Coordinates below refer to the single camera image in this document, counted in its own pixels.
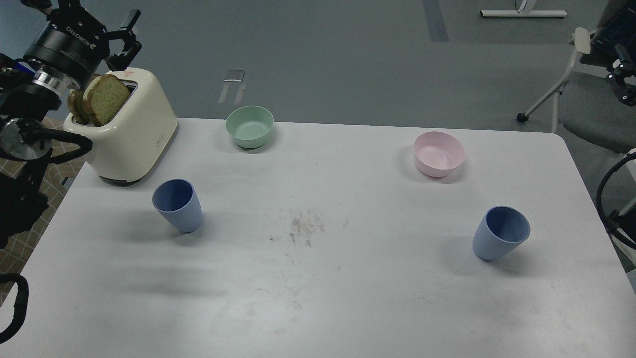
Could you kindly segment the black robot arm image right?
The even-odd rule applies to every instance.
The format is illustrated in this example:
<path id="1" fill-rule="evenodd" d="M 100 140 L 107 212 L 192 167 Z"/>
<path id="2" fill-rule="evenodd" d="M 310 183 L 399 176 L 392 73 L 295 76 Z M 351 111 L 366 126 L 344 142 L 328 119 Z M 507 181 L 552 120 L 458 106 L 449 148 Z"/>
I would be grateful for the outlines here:
<path id="1" fill-rule="evenodd" d="M 622 156 L 602 177 L 595 207 L 606 232 L 634 251 L 635 246 L 635 150 Z"/>

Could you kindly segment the black gripper, image-left arm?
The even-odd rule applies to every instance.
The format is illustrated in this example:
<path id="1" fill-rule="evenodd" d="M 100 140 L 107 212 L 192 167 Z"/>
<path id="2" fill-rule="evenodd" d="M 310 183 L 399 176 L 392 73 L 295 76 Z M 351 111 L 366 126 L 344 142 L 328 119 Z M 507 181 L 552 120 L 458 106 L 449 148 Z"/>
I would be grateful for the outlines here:
<path id="1" fill-rule="evenodd" d="M 70 77 L 73 86 L 85 88 L 105 59 L 111 71 L 124 71 L 142 49 L 136 39 L 139 9 L 125 16 L 119 30 L 105 33 L 105 26 L 79 0 L 60 0 L 50 11 L 45 28 L 32 42 L 23 59 L 32 67 L 47 66 Z M 118 54 L 111 54 L 108 41 L 123 40 Z"/>

